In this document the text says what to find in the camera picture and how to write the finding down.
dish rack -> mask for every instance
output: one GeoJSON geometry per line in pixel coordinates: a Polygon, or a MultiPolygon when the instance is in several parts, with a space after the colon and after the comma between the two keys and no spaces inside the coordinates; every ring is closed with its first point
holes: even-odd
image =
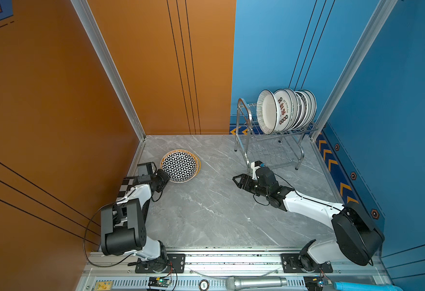
{"type": "Polygon", "coordinates": [[[270,169],[286,167],[295,164],[295,170],[298,170],[305,157],[305,151],[302,148],[303,137],[317,130],[316,125],[311,122],[305,128],[298,130],[287,130],[279,133],[265,135],[260,130],[256,121],[256,103],[247,104],[242,98],[237,104],[237,122],[235,124],[235,151],[240,149],[246,163],[248,173],[252,172],[251,163],[262,161],[270,169]],[[241,118],[244,118],[246,134],[240,138],[239,128],[241,118]],[[297,145],[297,152],[288,142],[289,137],[297,145]]]}

plate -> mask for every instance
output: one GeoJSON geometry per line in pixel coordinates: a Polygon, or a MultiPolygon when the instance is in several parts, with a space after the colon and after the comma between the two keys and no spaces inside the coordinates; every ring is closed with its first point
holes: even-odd
{"type": "Polygon", "coordinates": [[[294,125],[295,121],[297,120],[298,114],[300,113],[299,110],[301,110],[302,108],[301,108],[301,101],[300,101],[300,107],[298,106],[297,95],[295,94],[295,92],[289,88],[286,88],[284,90],[287,91],[288,95],[290,96],[290,100],[294,108],[292,117],[290,118],[288,125],[284,129],[284,130],[289,130],[291,129],[291,127],[294,125]]]}
{"type": "Polygon", "coordinates": [[[284,131],[288,123],[290,122],[294,113],[294,107],[290,99],[290,95],[286,90],[280,89],[274,92],[274,96],[277,99],[279,105],[278,120],[279,124],[275,127],[274,132],[284,131]]]}
{"type": "Polygon", "coordinates": [[[303,124],[305,118],[308,117],[308,100],[305,98],[305,96],[300,91],[295,91],[295,94],[297,95],[297,98],[302,102],[302,110],[300,112],[299,118],[295,122],[292,129],[298,129],[303,124]]]}
{"type": "Polygon", "coordinates": [[[296,93],[301,97],[304,103],[303,107],[305,108],[305,111],[303,112],[302,120],[298,124],[296,124],[295,127],[293,128],[293,129],[300,129],[310,118],[312,103],[308,93],[302,92],[302,91],[296,91],[296,93]]]}
{"type": "Polygon", "coordinates": [[[316,97],[314,96],[313,92],[311,92],[310,90],[301,90],[302,92],[308,94],[310,100],[311,100],[311,113],[309,116],[309,119],[307,121],[306,124],[304,124],[303,126],[306,127],[308,126],[311,121],[313,121],[314,117],[316,116],[316,97]]]}
{"type": "Polygon", "coordinates": [[[277,99],[269,90],[262,90],[256,103],[256,119],[264,134],[271,134],[279,124],[277,99]]]}
{"type": "Polygon", "coordinates": [[[201,163],[195,154],[184,149],[175,149],[163,156],[159,167],[169,174],[171,182],[183,183],[198,174],[201,163]]]}

white plate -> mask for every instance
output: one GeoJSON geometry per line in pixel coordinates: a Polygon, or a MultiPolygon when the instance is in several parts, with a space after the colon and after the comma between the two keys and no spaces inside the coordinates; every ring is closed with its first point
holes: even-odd
{"type": "Polygon", "coordinates": [[[298,91],[297,94],[299,94],[302,97],[303,102],[306,104],[306,112],[305,117],[303,118],[302,122],[296,125],[294,129],[300,129],[302,128],[306,123],[308,123],[308,120],[311,117],[311,108],[313,107],[313,103],[311,102],[311,98],[309,97],[309,94],[303,91],[298,91]]]}
{"type": "Polygon", "coordinates": [[[311,113],[307,124],[304,124],[304,126],[308,126],[311,121],[313,121],[314,117],[316,116],[316,97],[314,96],[313,92],[310,90],[302,90],[303,92],[307,93],[309,95],[309,98],[311,99],[311,113]]]}
{"type": "Polygon", "coordinates": [[[305,121],[305,118],[308,117],[308,100],[306,100],[305,96],[300,91],[295,91],[295,94],[297,95],[297,98],[302,102],[302,111],[298,119],[295,121],[295,124],[293,125],[292,129],[300,128],[301,124],[305,121]]]}
{"type": "Polygon", "coordinates": [[[300,114],[300,111],[302,109],[302,106],[301,106],[301,102],[302,101],[301,100],[298,100],[297,95],[295,94],[295,92],[292,89],[286,88],[284,90],[287,91],[288,95],[290,96],[290,100],[292,102],[292,105],[293,105],[293,114],[292,114],[292,117],[290,118],[290,121],[289,121],[288,125],[284,129],[284,130],[289,130],[289,129],[292,128],[292,126],[297,121],[298,115],[300,114]]]}
{"type": "Polygon", "coordinates": [[[262,132],[271,134],[279,124],[277,99],[269,90],[262,90],[256,103],[256,119],[262,132]]]}
{"type": "Polygon", "coordinates": [[[279,124],[275,127],[274,132],[281,132],[287,128],[287,125],[292,118],[294,107],[290,99],[290,95],[286,90],[280,89],[275,91],[274,97],[277,99],[277,104],[279,105],[279,114],[277,117],[279,124]]]}

robotic arm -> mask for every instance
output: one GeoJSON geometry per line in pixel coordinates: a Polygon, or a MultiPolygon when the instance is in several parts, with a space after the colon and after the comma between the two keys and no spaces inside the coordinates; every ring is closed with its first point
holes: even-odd
{"type": "Polygon", "coordinates": [[[101,210],[101,249],[106,256],[133,254],[151,269],[163,271],[168,263],[165,247],[146,235],[142,208],[152,191],[164,189],[169,175],[161,169],[153,173],[151,163],[138,165],[138,170],[134,186],[114,205],[101,210]]]}
{"type": "Polygon", "coordinates": [[[274,173],[261,161],[254,162],[252,177],[241,174],[233,177],[233,181],[241,189],[265,196],[275,208],[300,213],[334,230],[336,240],[312,240],[300,251],[299,261],[306,271],[345,257],[365,266],[384,241],[384,234],[360,204],[328,202],[303,195],[292,187],[280,186],[274,173]]]}

silver microphone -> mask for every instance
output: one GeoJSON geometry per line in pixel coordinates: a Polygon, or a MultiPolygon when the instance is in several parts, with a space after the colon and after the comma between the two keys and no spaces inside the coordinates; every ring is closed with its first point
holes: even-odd
{"type": "Polygon", "coordinates": [[[237,291],[245,288],[265,288],[287,286],[287,279],[283,277],[228,277],[226,280],[227,291],[237,291]]]}

